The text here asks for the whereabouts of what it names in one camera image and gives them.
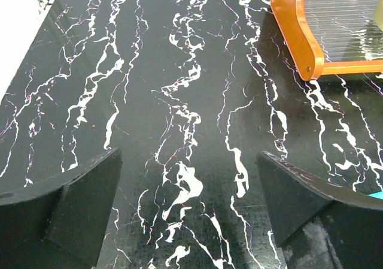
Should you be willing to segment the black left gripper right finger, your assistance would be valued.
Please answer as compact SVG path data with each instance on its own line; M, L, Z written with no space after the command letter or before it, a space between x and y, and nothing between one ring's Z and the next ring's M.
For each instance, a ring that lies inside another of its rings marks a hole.
M301 170L269 152L256 164L288 268L382 268L382 200Z

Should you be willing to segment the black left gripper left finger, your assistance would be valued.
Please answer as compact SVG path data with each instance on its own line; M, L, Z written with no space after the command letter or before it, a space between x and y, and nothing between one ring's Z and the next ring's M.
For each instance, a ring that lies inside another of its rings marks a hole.
M95 268L121 169L115 148L1 193L1 268Z

